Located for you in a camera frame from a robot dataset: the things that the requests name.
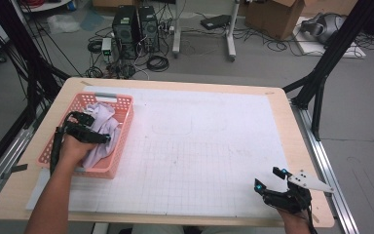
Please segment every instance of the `concrete floor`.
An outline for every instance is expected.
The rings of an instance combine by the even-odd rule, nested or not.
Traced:
[[[63,9],[40,15],[66,14]],[[89,66],[87,39],[112,19],[89,9],[68,13],[83,28],[74,33],[54,35],[56,43],[83,73]],[[183,25],[201,28],[197,18],[184,19]],[[243,28],[238,19],[238,28]],[[76,74],[48,37],[53,62],[61,70]],[[222,37],[184,33],[181,54],[168,54],[169,69],[163,73],[146,71],[154,81],[232,84],[284,87],[309,74],[319,57],[296,57],[289,50],[274,52],[258,36],[235,40],[237,58],[227,59],[227,45]],[[298,53],[297,46],[289,44]],[[320,136],[333,170],[342,187],[360,233],[374,233],[374,50],[363,49],[366,59],[343,58],[332,71],[324,92]],[[133,79],[145,80],[138,72]],[[288,94],[293,98],[297,93]],[[0,63],[0,138],[8,131],[25,107],[18,77],[9,62]],[[1,221],[0,233],[22,232],[25,222]],[[91,223],[71,223],[70,233],[91,233]],[[110,233],[117,233],[114,225]],[[263,228],[261,233],[283,233],[277,228]],[[342,233],[336,224],[318,233]]]

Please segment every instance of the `cardboard box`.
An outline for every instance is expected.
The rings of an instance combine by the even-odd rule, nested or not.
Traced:
[[[99,9],[117,9],[120,5],[138,6],[139,0],[93,0],[93,6]]]
[[[354,8],[357,0],[318,0],[302,11],[303,17],[314,17],[318,13],[336,13],[347,16]]]
[[[303,8],[317,0],[270,0],[249,4],[245,25],[283,40],[290,36]]]

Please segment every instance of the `crumpled fabric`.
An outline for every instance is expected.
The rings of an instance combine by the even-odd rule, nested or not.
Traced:
[[[115,114],[114,108],[108,104],[102,102],[89,104],[85,112],[95,118],[90,129],[99,134],[109,134],[111,136],[108,142],[98,144],[84,158],[83,167],[92,168],[99,160],[109,156],[114,151],[121,129],[118,128],[118,121],[112,117]]]

